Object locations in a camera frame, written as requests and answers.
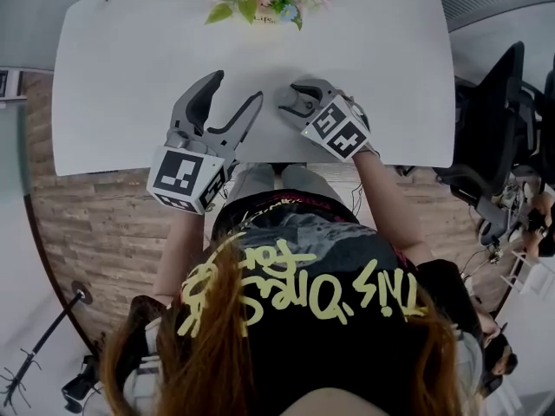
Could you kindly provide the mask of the person's black printed shirt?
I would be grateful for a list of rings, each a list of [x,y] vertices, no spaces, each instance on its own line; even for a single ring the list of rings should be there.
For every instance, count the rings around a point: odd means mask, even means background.
[[[467,416],[484,371],[457,267],[315,214],[218,217],[179,294],[133,299],[123,416]]]

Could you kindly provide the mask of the black coat rack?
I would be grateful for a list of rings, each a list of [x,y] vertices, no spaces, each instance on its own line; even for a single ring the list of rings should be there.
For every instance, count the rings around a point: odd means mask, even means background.
[[[7,382],[7,385],[4,388],[0,388],[0,395],[4,395],[3,407],[9,406],[15,415],[17,415],[17,412],[12,402],[12,398],[15,392],[19,392],[21,398],[23,399],[23,402],[27,405],[28,408],[31,408],[30,403],[27,401],[23,393],[26,390],[25,385],[23,384],[23,378],[32,364],[36,364],[39,369],[42,369],[40,364],[36,361],[36,356],[41,351],[46,341],[55,332],[60,323],[66,317],[69,317],[72,314],[73,308],[77,303],[82,302],[86,305],[89,305],[93,302],[93,297],[83,283],[73,281],[71,283],[71,288],[74,293],[73,298],[68,302],[67,305],[62,306],[62,312],[49,325],[47,330],[39,338],[34,347],[29,352],[21,348],[21,351],[26,355],[26,357],[22,365],[19,367],[18,371],[14,374],[6,367],[4,371],[8,374],[8,376],[0,374],[0,379]]]

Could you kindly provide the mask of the person's left forearm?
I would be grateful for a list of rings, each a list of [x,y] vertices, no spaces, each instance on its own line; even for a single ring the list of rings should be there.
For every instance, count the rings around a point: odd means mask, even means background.
[[[189,270],[203,252],[205,218],[176,211],[153,282],[152,297],[167,305],[179,294]]]

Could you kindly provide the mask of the person's grey trousers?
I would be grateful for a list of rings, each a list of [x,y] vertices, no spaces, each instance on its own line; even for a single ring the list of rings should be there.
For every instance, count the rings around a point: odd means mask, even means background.
[[[277,189],[271,165],[256,164],[245,169],[237,176],[219,217],[241,222],[315,214],[332,222],[356,220],[325,178],[305,166],[288,165],[281,178],[283,187]]]

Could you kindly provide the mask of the person's right forearm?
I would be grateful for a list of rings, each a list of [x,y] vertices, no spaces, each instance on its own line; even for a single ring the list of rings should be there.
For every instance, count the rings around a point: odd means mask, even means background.
[[[414,265],[432,261],[420,219],[393,175],[372,152],[357,153],[353,161],[376,229]]]

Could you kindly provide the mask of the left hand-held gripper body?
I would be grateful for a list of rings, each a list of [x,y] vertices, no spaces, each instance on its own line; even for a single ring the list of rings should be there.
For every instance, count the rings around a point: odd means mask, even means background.
[[[147,191],[167,207],[203,215],[236,164],[229,140],[211,133],[194,138],[173,128],[155,150]]]

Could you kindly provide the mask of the white desk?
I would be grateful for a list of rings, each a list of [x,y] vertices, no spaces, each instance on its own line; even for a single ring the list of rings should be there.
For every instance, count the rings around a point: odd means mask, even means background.
[[[207,23],[212,0],[81,0],[55,60],[52,136],[60,175],[142,168],[166,139],[175,102],[223,70],[208,123],[222,127],[252,94],[264,105],[242,162],[327,162],[278,116],[280,88],[323,78],[369,117],[388,165],[448,167],[454,66],[441,0],[330,0],[301,26]]]

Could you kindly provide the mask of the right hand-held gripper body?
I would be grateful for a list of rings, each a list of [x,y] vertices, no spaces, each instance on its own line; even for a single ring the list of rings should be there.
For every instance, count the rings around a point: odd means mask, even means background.
[[[342,162],[367,148],[370,139],[362,115],[340,94],[320,111],[301,135]]]

